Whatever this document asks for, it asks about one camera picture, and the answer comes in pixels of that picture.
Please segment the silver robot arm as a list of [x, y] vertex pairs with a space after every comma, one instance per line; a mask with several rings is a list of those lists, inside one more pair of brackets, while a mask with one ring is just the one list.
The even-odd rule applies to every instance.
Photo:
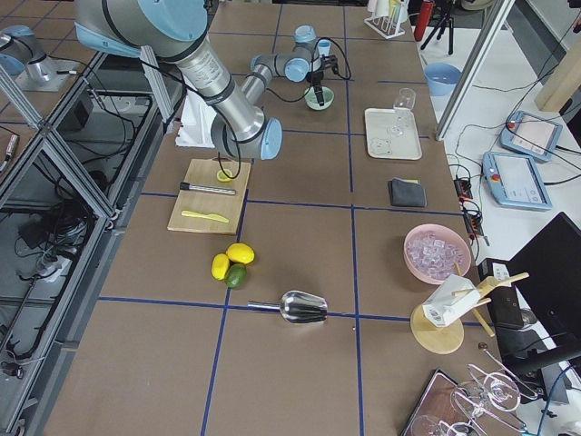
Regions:
[[34, 88], [52, 84], [57, 77], [55, 62], [26, 25], [1, 30], [1, 66], [12, 77], [21, 78]]
[[219, 153], [273, 159], [281, 149], [281, 122], [267, 117], [256, 102], [273, 78], [300, 83], [320, 70], [318, 38], [312, 26], [298, 27], [291, 52], [256, 56], [250, 74], [237, 85], [207, 35], [217, 8], [215, 1], [79, 1], [75, 29], [83, 45], [107, 54], [137, 58], [142, 47], [151, 47], [216, 112], [211, 135]]

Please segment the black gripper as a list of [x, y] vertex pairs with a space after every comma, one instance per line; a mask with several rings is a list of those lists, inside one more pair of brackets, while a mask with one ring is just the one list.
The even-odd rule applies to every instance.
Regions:
[[324, 89], [322, 87], [322, 80], [324, 78], [324, 70], [318, 69], [308, 73], [308, 83], [314, 91], [315, 102], [318, 107], [325, 105]]

